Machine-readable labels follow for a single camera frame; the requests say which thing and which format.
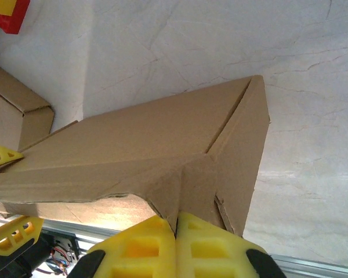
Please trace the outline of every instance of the cardboard flap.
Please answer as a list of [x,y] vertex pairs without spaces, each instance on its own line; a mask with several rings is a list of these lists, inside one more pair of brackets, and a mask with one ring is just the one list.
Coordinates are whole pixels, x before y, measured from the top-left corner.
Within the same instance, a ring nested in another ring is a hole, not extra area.
[[18,150],[22,117],[22,112],[0,96],[0,145]]
[[206,153],[251,78],[84,119],[23,154],[10,170],[168,158]]
[[1,68],[0,96],[22,113],[50,106],[47,101]]
[[217,189],[215,162],[210,155],[187,162],[182,170],[180,211],[196,215],[210,223],[223,226],[214,203]]
[[238,235],[245,228],[268,126],[263,77],[254,76],[235,113],[209,150],[217,165],[219,211],[227,229]]
[[37,216],[58,221],[122,231],[154,215],[146,201],[135,195],[92,203],[1,203],[0,212]]
[[0,202],[93,202],[136,195],[175,229],[182,167],[198,157],[2,173]]

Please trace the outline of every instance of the brown cardboard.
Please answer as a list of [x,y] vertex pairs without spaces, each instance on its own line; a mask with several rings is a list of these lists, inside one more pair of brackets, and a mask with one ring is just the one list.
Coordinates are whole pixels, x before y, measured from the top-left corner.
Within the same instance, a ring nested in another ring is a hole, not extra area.
[[0,68],[0,145],[19,150],[46,136],[50,104]]
[[122,230],[184,210],[241,235],[268,125],[261,76],[94,116],[0,173],[0,212]]

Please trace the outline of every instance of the cardboard edge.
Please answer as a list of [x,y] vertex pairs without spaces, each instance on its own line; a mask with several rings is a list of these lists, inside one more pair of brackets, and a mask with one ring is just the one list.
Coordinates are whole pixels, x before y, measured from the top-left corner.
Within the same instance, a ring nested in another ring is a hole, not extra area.
[[[5,94],[6,94],[5,92],[6,92],[6,90],[8,90],[8,87],[6,87],[6,84],[3,85],[3,79],[5,79],[7,81],[7,83],[12,84],[12,86],[10,87],[10,91],[23,92],[24,94],[26,94],[28,96],[27,101],[29,101],[29,99],[32,99],[32,101],[34,103],[36,103],[36,105],[34,105],[33,108],[31,108],[31,109],[25,109],[25,108],[21,107],[21,105],[19,103],[21,101],[21,98],[14,97],[16,94],[13,94],[12,97],[10,96],[10,94],[5,96]],[[5,101],[10,103],[12,106],[14,106],[17,110],[19,110],[23,114],[26,112],[29,112],[29,111],[36,110],[38,108],[50,107],[49,102],[47,102],[41,96],[36,94],[33,90],[31,90],[29,87],[27,87],[25,84],[23,84],[21,81],[19,81],[17,78],[15,78],[10,73],[6,72],[1,67],[0,67],[0,82],[1,82],[0,83],[0,91],[1,91],[1,89],[3,89],[3,92],[0,92],[0,97],[2,97]]]
[[6,168],[8,168],[10,165],[15,164],[15,163],[19,162],[19,161],[22,160],[22,159],[24,159],[24,158],[19,158],[19,159],[16,159],[16,160],[13,160],[13,161],[9,161],[9,162],[7,162],[7,163],[5,163],[5,164],[0,165],[0,172],[1,172],[1,171],[4,171],[4,170],[5,170]]
[[[137,214],[124,215],[121,212],[134,203]],[[99,226],[101,228],[122,231],[155,215],[146,201],[136,195],[126,198],[109,198],[91,203],[3,203],[0,202],[0,213],[28,215],[66,221],[76,224]]]
[[70,126],[73,126],[73,125],[76,124],[76,123],[78,123],[77,120],[75,120],[75,121],[69,123],[68,125],[66,125],[66,126],[60,128],[60,129],[54,131],[53,133],[50,133],[49,135],[47,135],[47,136],[45,136],[45,137],[42,137],[42,138],[39,139],[38,141],[36,141],[36,142],[34,142],[34,143],[32,143],[32,144],[30,144],[30,145],[28,145],[28,146],[26,146],[26,147],[20,149],[19,152],[24,152],[24,151],[26,151],[26,150],[32,148],[33,146],[35,146],[35,145],[41,143],[42,141],[45,141],[45,140],[48,139],[49,137],[51,137],[51,136],[53,136],[53,135],[55,135],[55,134],[57,134],[57,133],[59,133],[59,132],[62,132],[63,130],[67,129],[67,128],[70,127]]
[[[108,177],[95,179],[85,171],[85,167],[98,176],[98,173],[106,173],[113,163],[87,165],[87,166],[74,166],[67,167],[66,169],[47,169],[43,173],[34,177],[32,171],[22,172],[10,172],[0,174],[0,203],[14,204],[14,200],[17,200],[18,194],[26,190],[31,185],[41,184],[46,190],[36,191],[31,196],[26,196],[22,201],[15,203],[34,205],[41,203],[53,203],[55,209],[57,206],[62,206],[64,203],[93,203],[98,200],[105,200],[111,198],[124,197],[128,195],[135,195],[144,200],[147,205],[157,213],[160,217],[167,219],[173,231],[176,229],[177,215],[179,211],[180,193],[182,188],[182,167],[188,161],[203,157],[201,155],[190,155],[185,157],[177,157],[170,159],[153,159],[150,162],[139,161],[136,164],[140,164],[143,167],[136,171],[136,174],[129,177],[121,177],[121,180],[113,180],[114,174],[111,173]],[[59,178],[68,174],[66,179]],[[46,194],[49,196],[56,192],[52,188],[64,188],[67,187],[69,180],[73,177],[78,177],[78,182],[74,183],[74,186],[82,191],[82,188],[93,186],[100,188],[99,191],[94,192],[94,196],[74,196],[74,200],[60,200],[53,201],[53,198],[49,198],[47,201],[41,200],[41,196]],[[126,190],[126,185],[131,185],[130,189]],[[6,198],[2,198],[2,194],[10,191],[12,194]],[[0,211],[2,213],[15,213],[14,211]]]
[[212,146],[215,144],[216,140],[218,139],[218,137],[220,136],[220,134],[223,132],[224,128],[226,127],[226,125],[228,124],[229,120],[231,119],[233,113],[236,111],[238,105],[240,104],[242,98],[244,97],[246,91],[248,90],[248,87],[250,85],[251,80],[253,79],[254,76],[248,76],[248,77],[244,77],[242,79],[249,79],[249,81],[246,83],[245,87],[243,88],[241,94],[239,95],[239,97],[236,99],[236,102],[233,104],[231,110],[228,112],[227,117],[225,118],[223,124],[221,125],[221,127],[219,128],[219,130],[217,131],[217,133],[214,135],[214,138],[212,139],[211,143],[209,144],[209,147],[207,148],[207,150],[205,151],[205,153],[208,153],[210,151],[210,149],[212,148]]
[[[268,124],[267,124],[267,129],[269,126],[269,114],[268,114],[268,107],[267,107],[267,101],[266,101],[266,94],[265,94],[265,86],[264,86],[264,80],[263,77],[261,75],[255,75],[253,76],[249,86],[248,86],[248,90],[246,90],[245,94],[247,99],[242,99],[241,101],[246,101],[244,103],[240,102],[240,105],[242,105],[240,107],[240,109],[236,110],[235,113],[237,115],[233,115],[230,120],[229,120],[229,124],[220,134],[220,136],[218,137],[218,140],[214,143],[213,147],[211,150],[209,150],[209,154],[213,157],[213,159],[215,160],[215,162],[217,164],[218,163],[218,158],[219,155],[223,152],[223,149],[225,147],[225,145],[229,142],[229,139],[231,137],[232,134],[234,134],[234,129],[235,126],[237,125],[237,123],[239,122],[238,117],[242,115],[244,109],[247,108],[247,105],[249,104],[249,102],[251,101],[251,99],[253,99],[253,97],[255,97],[257,94],[254,93],[254,90],[258,89],[258,86],[263,85],[263,93],[260,95],[260,97],[263,98],[263,108],[266,110],[267,115],[264,116],[268,116]],[[263,148],[264,148],[264,144],[265,144],[265,138],[267,135],[267,129],[264,132],[264,139],[263,139]],[[263,150],[260,152],[260,158],[259,158],[259,164],[258,164],[258,168],[260,165],[260,160],[262,157],[262,152]],[[255,182],[252,185],[252,192],[255,186]],[[217,189],[217,193],[216,193],[216,198],[215,198],[215,202],[218,206],[218,209],[220,211],[220,215],[223,218],[223,222],[224,225],[226,226],[227,230],[231,233],[235,233],[238,234],[239,236],[242,236],[242,231],[244,230],[245,227],[245,223],[246,223],[246,217],[247,217],[247,213],[246,215],[243,217],[245,218],[245,221],[243,221],[244,223],[241,226],[237,226],[236,223],[234,223],[231,219],[232,217],[230,217],[230,215],[232,215],[232,213],[234,213],[233,210],[229,210],[230,208],[228,207],[229,204],[225,201],[226,199],[228,199],[227,195],[224,195],[222,192],[222,188],[218,188]]]
[[19,149],[48,136],[54,121],[54,111],[50,107],[38,108],[23,114]]
[[213,158],[205,154],[184,164],[181,175],[179,210],[224,228],[223,219],[215,203],[217,172]]

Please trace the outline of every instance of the corrugated cardboard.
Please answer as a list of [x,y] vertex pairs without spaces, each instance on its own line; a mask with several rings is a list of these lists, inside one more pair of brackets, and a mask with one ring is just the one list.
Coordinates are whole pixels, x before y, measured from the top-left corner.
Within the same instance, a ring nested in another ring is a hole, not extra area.
[[261,76],[94,116],[0,173],[0,212],[123,230],[184,210],[241,235],[268,125]]
[[32,144],[49,134],[53,117],[49,103],[0,68],[0,145]]

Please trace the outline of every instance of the black component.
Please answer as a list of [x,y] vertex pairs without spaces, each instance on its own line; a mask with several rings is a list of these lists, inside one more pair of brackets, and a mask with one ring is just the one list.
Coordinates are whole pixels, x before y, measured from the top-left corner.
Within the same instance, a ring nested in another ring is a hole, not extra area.
[[93,278],[105,254],[106,252],[103,250],[96,250],[83,256],[68,275],[68,278]]
[[13,262],[16,258],[22,255],[23,252],[25,252],[34,244],[34,242],[35,242],[34,239],[30,239],[23,246],[18,248],[18,250],[14,251],[10,256],[0,256],[0,270],[5,268],[7,265]]
[[286,278],[271,256],[255,249],[249,249],[246,255],[260,278]]
[[[34,239],[25,244],[33,244]],[[19,253],[17,258],[9,263],[4,269],[0,270],[0,278],[28,278],[32,276],[32,272],[39,267],[50,256],[53,249],[53,237],[40,235],[39,240],[30,248],[26,248],[23,254]],[[0,261],[0,266],[3,265],[5,259]]]
[[79,250],[79,244],[76,241],[76,235],[75,234],[68,233],[68,232],[59,233],[59,232],[50,230],[49,228],[42,228],[41,234],[42,235],[53,236],[53,238],[55,239],[55,246],[59,246],[59,242],[57,242],[57,238],[58,237],[61,237],[61,238],[64,238],[64,239],[68,239],[71,242],[71,246],[68,245],[68,247],[70,249],[72,249],[73,252],[75,252],[76,258],[73,258],[73,259],[79,259],[80,250]]

